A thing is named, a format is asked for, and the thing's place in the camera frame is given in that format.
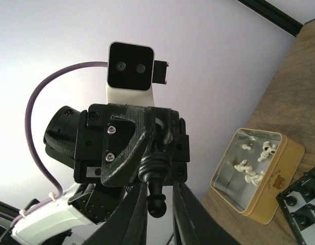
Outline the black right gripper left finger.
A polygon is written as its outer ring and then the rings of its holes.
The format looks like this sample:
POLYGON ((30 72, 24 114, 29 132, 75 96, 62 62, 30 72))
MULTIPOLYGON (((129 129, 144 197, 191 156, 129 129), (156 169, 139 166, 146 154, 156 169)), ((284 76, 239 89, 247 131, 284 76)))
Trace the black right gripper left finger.
POLYGON ((109 219, 84 244, 137 245, 147 241, 147 186, 136 184, 109 219))

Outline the black chess piece board corner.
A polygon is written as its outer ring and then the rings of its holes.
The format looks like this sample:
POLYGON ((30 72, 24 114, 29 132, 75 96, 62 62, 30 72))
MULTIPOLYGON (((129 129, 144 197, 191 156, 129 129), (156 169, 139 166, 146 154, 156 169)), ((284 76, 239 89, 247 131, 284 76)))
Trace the black chess piece board corner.
POLYGON ((287 196, 285 197, 285 202, 288 206, 296 206, 297 204, 297 199, 294 196, 287 196))

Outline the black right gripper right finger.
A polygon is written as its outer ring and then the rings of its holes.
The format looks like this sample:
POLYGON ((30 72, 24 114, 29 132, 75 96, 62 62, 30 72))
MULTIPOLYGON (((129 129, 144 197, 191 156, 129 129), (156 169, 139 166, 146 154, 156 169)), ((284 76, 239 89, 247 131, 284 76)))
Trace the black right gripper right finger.
POLYGON ((239 244, 207 212, 185 183, 173 184, 175 244, 239 244))

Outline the black chess piece edge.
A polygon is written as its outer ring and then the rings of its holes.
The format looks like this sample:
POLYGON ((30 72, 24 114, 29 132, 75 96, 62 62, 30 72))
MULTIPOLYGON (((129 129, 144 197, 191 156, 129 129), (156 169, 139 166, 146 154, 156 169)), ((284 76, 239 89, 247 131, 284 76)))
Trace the black chess piece edge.
POLYGON ((292 214, 295 222, 297 223, 300 230, 304 230, 308 228, 310 225, 312 225, 312 221, 308 216, 306 216, 304 213, 293 213, 292 214))

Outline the black chess piece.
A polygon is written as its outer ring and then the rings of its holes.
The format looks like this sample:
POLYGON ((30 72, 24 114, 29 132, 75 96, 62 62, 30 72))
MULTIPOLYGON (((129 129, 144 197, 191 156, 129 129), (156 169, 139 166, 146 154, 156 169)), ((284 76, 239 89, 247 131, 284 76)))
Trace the black chess piece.
POLYGON ((147 208, 154 218, 160 218, 166 213, 166 196, 162 189, 170 174, 171 157, 165 152, 151 152, 141 159, 138 177, 141 182, 147 184, 149 190, 147 208))

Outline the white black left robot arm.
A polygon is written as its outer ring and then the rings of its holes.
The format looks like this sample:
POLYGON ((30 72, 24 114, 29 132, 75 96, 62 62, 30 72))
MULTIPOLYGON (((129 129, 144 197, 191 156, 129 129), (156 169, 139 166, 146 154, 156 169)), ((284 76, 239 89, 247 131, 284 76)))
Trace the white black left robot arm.
POLYGON ((189 137, 168 108, 93 104, 61 108, 49 123, 47 153, 74 170, 75 183, 46 201, 32 201, 11 220, 0 244, 62 244, 72 228, 110 221, 132 192, 140 218, 166 213, 164 186, 187 179, 189 137))

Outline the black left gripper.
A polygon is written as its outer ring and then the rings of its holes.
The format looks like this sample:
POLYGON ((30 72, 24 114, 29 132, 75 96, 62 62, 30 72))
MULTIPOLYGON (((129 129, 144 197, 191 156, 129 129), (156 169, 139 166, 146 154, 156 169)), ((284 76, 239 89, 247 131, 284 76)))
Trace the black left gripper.
POLYGON ((184 183, 190 160, 186 123, 170 108, 93 104, 80 114, 74 159, 77 183, 184 183))

